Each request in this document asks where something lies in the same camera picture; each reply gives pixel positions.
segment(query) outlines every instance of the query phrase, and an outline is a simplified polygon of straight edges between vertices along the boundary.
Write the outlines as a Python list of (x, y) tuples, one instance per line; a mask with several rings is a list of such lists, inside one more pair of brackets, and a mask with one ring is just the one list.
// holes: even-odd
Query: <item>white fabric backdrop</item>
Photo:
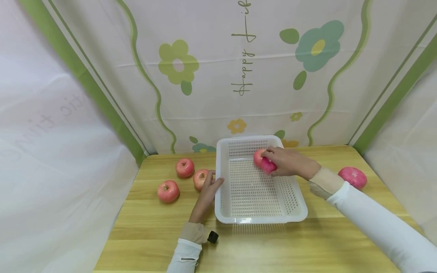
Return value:
[[(437, 13), (433, 1), (408, 0), (43, 2), (159, 153), (213, 151), (221, 138), (276, 132), (287, 147), (347, 144)], [(233, 36), (246, 28), (252, 36)], [(298, 42), (280, 35), (292, 28)], [(234, 92), (243, 80), (252, 85)]]
[(0, 1), (0, 272), (90, 272), (138, 171), (15, 1)]
[(437, 63), (429, 68), (364, 157), (437, 245)]

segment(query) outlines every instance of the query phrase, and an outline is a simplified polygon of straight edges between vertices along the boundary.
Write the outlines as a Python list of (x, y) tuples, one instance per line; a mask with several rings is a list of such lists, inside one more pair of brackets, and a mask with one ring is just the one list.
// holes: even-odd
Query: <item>wooden table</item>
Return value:
[[(362, 157), (349, 146), (304, 147), (298, 150), (323, 166), (339, 171), (355, 166), (368, 177), (364, 192), (419, 230), (402, 205)], [(146, 158), (95, 267), (95, 273), (165, 272), (182, 224), (188, 220), (198, 193), (192, 178), (178, 179), (179, 158), (192, 158), (196, 169), (213, 169), (215, 153), (156, 155)], [(156, 190), (175, 180), (180, 198), (164, 205)], [(398, 272), (394, 265), (353, 224), (324, 200), (312, 195), (298, 178), (308, 206), (308, 218), (281, 225), (225, 225), (214, 211), (206, 226), (219, 235), (205, 244), (196, 272)]]

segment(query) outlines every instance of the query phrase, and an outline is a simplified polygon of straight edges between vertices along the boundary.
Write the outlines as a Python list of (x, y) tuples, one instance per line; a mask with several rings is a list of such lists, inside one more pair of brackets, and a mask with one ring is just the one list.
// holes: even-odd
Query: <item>white plastic basket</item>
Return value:
[(271, 177), (253, 163), (256, 150), (283, 147), (274, 135), (223, 138), (217, 143), (215, 216), (225, 224), (278, 224), (303, 221), (308, 208), (296, 179)]

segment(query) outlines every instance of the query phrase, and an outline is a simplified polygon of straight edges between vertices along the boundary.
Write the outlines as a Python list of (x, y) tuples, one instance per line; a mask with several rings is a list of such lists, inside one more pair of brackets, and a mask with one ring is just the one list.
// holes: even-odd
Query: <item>pink apple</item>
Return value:
[(253, 163), (255, 163), (255, 166), (257, 166), (258, 168), (261, 168), (261, 154), (263, 152), (265, 152), (266, 149), (258, 149), (254, 154), (253, 154)]
[(180, 178), (188, 178), (194, 173), (194, 163), (189, 158), (181, 158), (176, 163), (176, 173)]
[(261, 159), (261, 170), (263, 170), (266, 174), (270, 174), (274, 170), (277, 169), (275, 163), (271, 162), (267, 157), (263, 157)]
[(208, 175), (207, 169), (200, 169), (194, 174), (193, 182), (194, 182), (194, 187), (197, 190), (202, 190), (207, 175)]
[(173, 180), (167, 180), (158, 187), (158, 198), (164, 203), (171, 203), (179, 196), (179, 187)]
[(366, 175), (354, 167), (344, 167), (338, 172), (338, 175), (359, 190), (362, 190), (367, 183)]

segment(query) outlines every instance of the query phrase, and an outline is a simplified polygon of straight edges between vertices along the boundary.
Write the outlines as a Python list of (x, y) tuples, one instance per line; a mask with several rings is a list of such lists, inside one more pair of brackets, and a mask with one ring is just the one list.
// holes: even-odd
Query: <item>hand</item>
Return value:
[(199, 198), (197, 199), (193, 211), (191, 212), (190, 219), (188, 220), (191, 223), (201, 223), (203, 221), (206, 212), (214, 201), (215, 192), (225, 181), (223, 178), (215, 180), (212, 175), (215, 175), (215, 170), (210, 170), (206, 176), (202, 191), (200, 191)]
[(261, 156), (276, 164), (277, 169), (270, 173), (272, 176), (297, 175), (308, 181), (322, 168), (317, 161), (292, 149), (270, 146)]

